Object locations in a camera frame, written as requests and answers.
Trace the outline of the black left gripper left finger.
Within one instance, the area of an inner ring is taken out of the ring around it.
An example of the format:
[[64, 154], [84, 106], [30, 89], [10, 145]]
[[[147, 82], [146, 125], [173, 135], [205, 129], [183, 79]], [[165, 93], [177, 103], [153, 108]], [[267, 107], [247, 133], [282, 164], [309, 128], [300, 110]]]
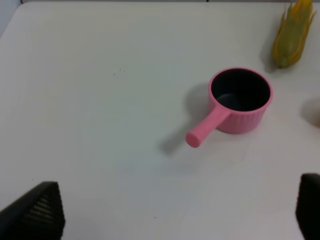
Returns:
[[60, 240], [65, 224], [59, 184], [43, 181], [0, 211], [0, 238]]

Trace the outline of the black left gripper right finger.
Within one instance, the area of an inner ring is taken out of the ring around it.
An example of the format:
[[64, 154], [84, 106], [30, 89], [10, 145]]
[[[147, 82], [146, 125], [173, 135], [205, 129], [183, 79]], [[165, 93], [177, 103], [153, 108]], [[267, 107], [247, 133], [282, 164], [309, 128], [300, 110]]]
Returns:
[[295, 210], [299, 229], [305, 240], [320, 239], [320, 175], [301, 175]]

